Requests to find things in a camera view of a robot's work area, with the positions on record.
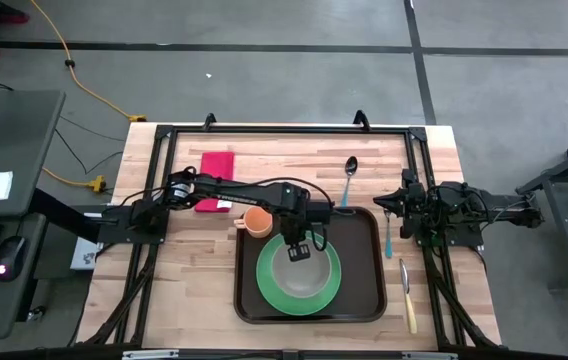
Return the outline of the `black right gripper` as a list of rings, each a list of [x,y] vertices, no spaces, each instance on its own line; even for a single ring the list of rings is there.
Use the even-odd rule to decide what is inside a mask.
[[[401,186],[390,194],[375,197],[374,201],[386,214],[393,214],[402,220],[400,227],[401,238],[410,238],[413,234],[417,235],[434,227],[434,208],[431,202],[431,195],[420,182],[412,183],[413,171],[403,169]],[[413,197],[412,215],[402,201],[385,201],[402,200],[408,194],[410,185]]]

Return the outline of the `white bowl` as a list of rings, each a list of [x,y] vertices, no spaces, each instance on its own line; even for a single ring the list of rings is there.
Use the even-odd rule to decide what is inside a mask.
[[[319,293],[328,283],[332,265],[326,251],[319,252],[308,241],[310,257],[291,262],[288,247],[280,245],[272,259],[273,277],[278,287],[295,298],[309,298]]]

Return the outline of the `green plate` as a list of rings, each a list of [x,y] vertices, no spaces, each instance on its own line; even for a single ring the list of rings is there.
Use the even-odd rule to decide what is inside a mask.
[[[261,295],[274,309],[287,315],[307,316],[323,310],[334,300],[341,286],[342,264],[335,248],[330,243],[325,242],[321,235],[310,231],[306,232],[306,240],[302,244],[306,244],[306,241],[319,252],[326,251],[332,265],[328,283],[312,297],[295,298],[289,296],[278,287],[274,280],[272,272],[273,255],[280,245],[286,245],[281,234],[271,238],[257,258],[256,281]]]

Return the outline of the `fork with teal handle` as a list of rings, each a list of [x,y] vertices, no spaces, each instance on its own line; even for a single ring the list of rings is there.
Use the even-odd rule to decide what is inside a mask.
[[[392,227],[391,227],[391,212],[389,210],[384,210],[384,216],[386,219],[385,228],[385,257],[391,259],[393,256],[392,249]]]

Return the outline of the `orange cup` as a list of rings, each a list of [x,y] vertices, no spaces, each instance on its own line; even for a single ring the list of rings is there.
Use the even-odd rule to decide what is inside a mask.
[[[246,230],[253,238],[266,238],[273,229],[273,216],[261,207],[249,207],[234,225]]]

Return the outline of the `spoon with teal handle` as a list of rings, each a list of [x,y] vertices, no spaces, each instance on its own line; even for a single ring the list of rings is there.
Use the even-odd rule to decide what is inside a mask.
[[[346,174],[346,182],[345,187],[342,195],[342,199],[340,202],[341,207],[345,207],[348,205],[348,196],[349,196],[349,187],[350,181],[352,176],[356,173],[358,169],[358,159],[356,156],[350,156],[344,166],[345,174]]]

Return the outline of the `knife with yellow handle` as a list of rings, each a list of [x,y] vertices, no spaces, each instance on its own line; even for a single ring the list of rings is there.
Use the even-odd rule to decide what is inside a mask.
[[[405,309],[406,309],[406,319],[407,319],[407,326],[409,329],[410,334],[417,333],[417,320],[415,317],[415,311],[413,307],[413,303],[410,297],[410,282],[408,271],[406,265],[402,259],[399,260],[400,263],[400,273],[401,273],[401,280],[403,285],[403,292],[404,292],[404,301],[405,301]]]

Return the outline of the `red cloth napkin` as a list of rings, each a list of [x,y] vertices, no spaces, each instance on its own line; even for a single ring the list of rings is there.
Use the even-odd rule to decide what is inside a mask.
[[[234,177],[233,152],[205,152],[202,154],[200,172],[213,177],[232,180]],[[230,201],[206,199],[195,206],[198,213],[228,213],[232,208]]]

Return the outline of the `brown plastic tray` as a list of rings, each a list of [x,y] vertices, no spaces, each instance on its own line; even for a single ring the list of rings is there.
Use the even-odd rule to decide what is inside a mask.
[[[341,208],[331,215],[321,235],[337,251],[342,264],[342,282],[334,300],[323,310],[292,316],[274,309],[261,295],[256,281],[257,258],[274,236],[280,234],[279,219],[266,238],[253,238],[246,230],[237,231],[234,308],[238,316],[252,324],[294,322],[371,322],[382,316],[387,297],[380,250],[378,223],[362,207]]]

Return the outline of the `white printed box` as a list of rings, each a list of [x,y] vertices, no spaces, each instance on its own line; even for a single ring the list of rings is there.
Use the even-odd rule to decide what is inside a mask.
[[[96,258],[103,245],[94,243],[84,238],[78,237],[70,262],[70,269],[75,271],[93,271],[96,265]]]

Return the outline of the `black computer mouse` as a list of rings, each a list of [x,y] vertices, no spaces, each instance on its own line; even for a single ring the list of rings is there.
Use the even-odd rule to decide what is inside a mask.
[[[10,282],[15,280],[21,273],[28,241],[21,236],[11,236],[4,239],[0,244],[0,281]]]

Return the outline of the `grey desk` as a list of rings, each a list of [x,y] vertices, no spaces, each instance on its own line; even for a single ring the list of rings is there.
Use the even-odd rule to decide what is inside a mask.
[[[0,281],[0,339],[28,312],[26,296],[48,221],[31,202],[65,96],[58,91],[0,92],[0,172],[13,172],[7,200],[0,201],[0,244],[11,236],[28,241],[23,269],[13,281]]]

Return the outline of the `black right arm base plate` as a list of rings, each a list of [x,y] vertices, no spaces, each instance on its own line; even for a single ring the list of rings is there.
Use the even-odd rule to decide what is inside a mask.
[[[427,210],[412,216],[414,234],[423,246],[477,247],[483,244],[480,224],[486,219],[475,211]]]

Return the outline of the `black aluminium rig frame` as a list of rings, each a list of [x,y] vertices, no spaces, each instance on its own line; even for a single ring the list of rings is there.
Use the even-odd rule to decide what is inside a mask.
[[[385,243],[386,219],[373,199],[395,191],[407,166],[404,125],[376,125],[370,131],[348,124],[214,124],[179,126],[173,165],[197,165],[206,151],[235,154],[235,177],[253,182],[291,176],[310,182],[316,196],[342,198],[350,156],[358,159],[348,200],[369,209]],[[243,212],[226,214],[178,211],[159,248],[142,336],[146,348],[273,352],[305,350],[429,351],[437,346],[432,307],[421,250],[401,239],[398,220],[391,220],[391,259],[383,260],[387,305],[368,323],[252,325],[232,305],[236,230]],[[406,265],[417,333],[407,326],[399,260]]]

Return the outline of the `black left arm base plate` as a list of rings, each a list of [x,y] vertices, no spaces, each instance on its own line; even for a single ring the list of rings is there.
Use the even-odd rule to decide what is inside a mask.
[[[134,206],[111,206],[92,222],[99,226],[99,242],[159,245],[165,241],[168,220],[168,210],[146,211]]]

